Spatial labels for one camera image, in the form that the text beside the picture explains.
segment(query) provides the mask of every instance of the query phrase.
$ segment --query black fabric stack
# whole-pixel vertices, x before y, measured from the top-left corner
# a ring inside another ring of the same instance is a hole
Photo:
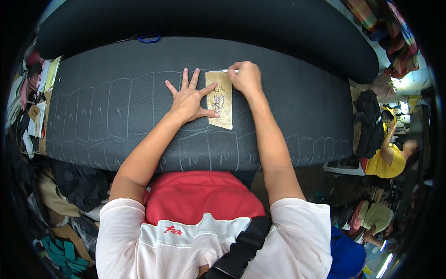
[[[110,183],[104,171],[51,160],[54,182],[60,193],[80,210],[90,212],[108,198]]]
[[[353,104],[357,110],[354,124],[358,122],[362,124],[356,154],[361,158],[373,158],[384,141],[381,109],[376,94],[372,90],[361,92],[361,95]]]

